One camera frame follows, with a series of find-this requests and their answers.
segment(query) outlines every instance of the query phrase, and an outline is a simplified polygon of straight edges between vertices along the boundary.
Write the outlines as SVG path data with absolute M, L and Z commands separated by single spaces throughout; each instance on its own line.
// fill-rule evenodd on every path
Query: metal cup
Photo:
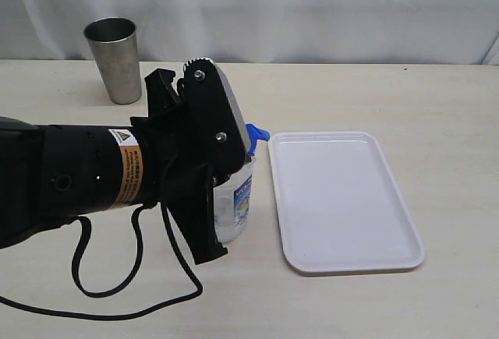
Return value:
M 109 97 L 116 104 L 134 103 L 142 95 L 135 31 L 135 23 L 125 18 L 99 19 L 83 30 Z

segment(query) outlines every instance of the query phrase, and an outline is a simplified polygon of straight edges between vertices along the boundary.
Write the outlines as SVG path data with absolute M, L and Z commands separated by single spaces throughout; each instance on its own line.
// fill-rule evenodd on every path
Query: plastic tray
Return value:
M 371 135 L 285 132 L 269 148 L 282 247 L 296 269 L 410 270 L 423 262 L 423 244 Z

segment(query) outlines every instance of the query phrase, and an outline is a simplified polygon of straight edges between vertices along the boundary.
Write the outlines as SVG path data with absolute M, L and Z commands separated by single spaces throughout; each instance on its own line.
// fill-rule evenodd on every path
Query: orange warning label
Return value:
M 122 153 L 122 185 L 111 208 L 130 205 L 140 190 L 143 176 L 143 160 L 139 143 L 128 129 L 109 129 Z

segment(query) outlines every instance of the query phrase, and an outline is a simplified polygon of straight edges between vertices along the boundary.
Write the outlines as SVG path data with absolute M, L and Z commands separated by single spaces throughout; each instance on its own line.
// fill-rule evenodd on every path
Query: white backdrop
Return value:
M 143 60 L 499 63 L 499 0 L 0 0 L 0 58 L 91 58 L 92 20 Z

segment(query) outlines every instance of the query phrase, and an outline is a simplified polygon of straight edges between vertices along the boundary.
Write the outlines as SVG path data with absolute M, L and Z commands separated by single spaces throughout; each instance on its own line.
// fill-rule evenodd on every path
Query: white table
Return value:
M 179 71 L 180 64 L 145 62 Z M 229 254 L 195 268 L 204 294 L 143 319 L 95 323 L 0 306 L 4 338 L 497 338 L 499 69 L 430 65 L 223 65 L 247 122 L 271 132 L 363 130 L 380 141 L 427 250 L 407 274 L 305 278 L 284 261 L 267 148 L 257 151 L 249 224 Z M 0 62 L 0 115 L 34 124 L 127 125 L 146 99 L 110 103 L 93 62 Z M 130 209 L 94 214 L 88 288 L 110 288 L 135 255 Z M 115 298 L 73 286 L 77 224 L 0 252 L 0 292 L 21 302 L 125 313 L 193 286 L 158 209 L 144 214 L 143 268 Z M 187 251 L 185 243 L 182 249 Z

